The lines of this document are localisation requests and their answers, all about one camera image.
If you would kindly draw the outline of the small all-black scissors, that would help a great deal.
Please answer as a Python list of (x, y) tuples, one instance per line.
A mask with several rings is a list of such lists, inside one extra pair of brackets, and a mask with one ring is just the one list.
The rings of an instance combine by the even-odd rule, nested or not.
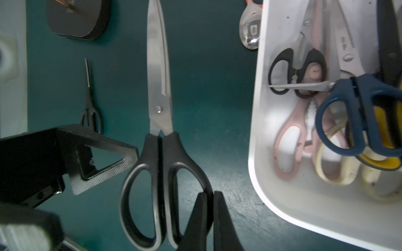
[(94, 95), (91, 87), (90, 67), (87, 58), (85, 61), (86, 85), (85, 85), (85, 109), (81, 115), (81, 126), (87, 127), (98, 134), (103, 134), (104, 121), (101, 112), (95, 107)]

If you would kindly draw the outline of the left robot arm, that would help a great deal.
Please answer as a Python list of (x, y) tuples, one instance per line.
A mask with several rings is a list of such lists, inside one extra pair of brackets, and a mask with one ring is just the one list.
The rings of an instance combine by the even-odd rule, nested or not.
[(58, 215), (37, 207), (65, 189), (79, 195), (132, 167), (135, 146), (78, 124), (1, 139), (1, 246), (54, 251), (64, 241)]

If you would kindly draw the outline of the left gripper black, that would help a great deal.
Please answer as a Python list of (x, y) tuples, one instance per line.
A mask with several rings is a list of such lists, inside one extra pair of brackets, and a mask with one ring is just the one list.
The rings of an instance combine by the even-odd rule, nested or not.
[(62, 176), (66, 170), (73, 194), (79, 195), (133, 167), (137, 161), (135, 146), (80, 125), (3, 138), (1, 202), (37, 207), (64, 192)]

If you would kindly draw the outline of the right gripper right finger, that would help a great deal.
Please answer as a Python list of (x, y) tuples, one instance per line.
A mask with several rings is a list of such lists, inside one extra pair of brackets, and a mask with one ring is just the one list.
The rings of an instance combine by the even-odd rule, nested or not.
[(214, 251), (244, 251), (221, 191), (214, 192)]

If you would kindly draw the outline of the black handled steel scissors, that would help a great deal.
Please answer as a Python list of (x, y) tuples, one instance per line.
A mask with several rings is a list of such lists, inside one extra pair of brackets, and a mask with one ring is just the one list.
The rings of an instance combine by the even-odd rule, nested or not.
[[(184, 236), (179, 225), (178, 171), (184, 168), (192, 173), (207, 195), (207, 234), (213, 223), (214, 191), (206, 174), (189, 157), (173, 128), (169, 54), (159, 1), (150, 1), (148, 5), (147, 79), (150, 132), (145, 137), (137, 163), (123, 182), (120, 222), (132, 245), (141, 251), (155, 251), (165, 239), (177, 250)], [(153, 238), (145, 236), (136, 227), (129, 205), (132, 185), (144, 170), (151, 177)]]

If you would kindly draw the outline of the yellow black handled scissors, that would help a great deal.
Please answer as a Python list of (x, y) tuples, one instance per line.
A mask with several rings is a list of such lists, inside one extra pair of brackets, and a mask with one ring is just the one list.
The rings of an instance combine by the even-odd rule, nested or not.
[[(377, 1), (377, 38), (379, 53), (379, 72), (375, 78), (382, 83), (401, 89), (402, 48), (398, 24), (392, 1)], [(374, 112), (380, 125), (382, 142), (387, 147), (402, 149), (402, 100), (395, 101), (385, 96), (374, 98)], [(346, 136), (352, 146), (352, 134), (347, 123)], [(394, 171), (402, 165), (400, 157), (386, 157), (375, 153), (366, 146), (363, 153), (355, 156), (359, 161), (375, 169)]]

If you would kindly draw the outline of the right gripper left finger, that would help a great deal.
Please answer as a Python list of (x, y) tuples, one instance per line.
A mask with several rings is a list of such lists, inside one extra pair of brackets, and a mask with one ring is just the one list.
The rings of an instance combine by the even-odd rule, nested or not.
[(205, 251), (207, 238), (207, 195), (198, 194), (185, 234), (177, 251)]

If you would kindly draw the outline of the blue handled scissors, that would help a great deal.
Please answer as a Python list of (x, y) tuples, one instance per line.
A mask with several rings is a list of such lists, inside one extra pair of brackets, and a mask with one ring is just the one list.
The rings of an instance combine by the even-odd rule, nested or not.
[[(402, 149), (387, 147), (382, 142), (380, 125), (374, 112), (374, 98), (385, 96), (400, 101), (402, 92), (396, 87), (382, 83), (363, 69), (361, 58), (354, 46), (347, 19), (339, 1), (330, 7), (330, 22), (335, 29), (335, 43), (340, 71), (349, 74), (329, 83), (330, 95), (317, 109), (315, 125), (322, 143), (333, 152), (343, 156), (357, 156), (369, 146), (375, 153), (386, 157), (400, 157)], [(334, 102), (346, 107), (347, 122), (352, 134), (352, 146), (347, 149), (333, 144), (322, 127), (323, 114)]]

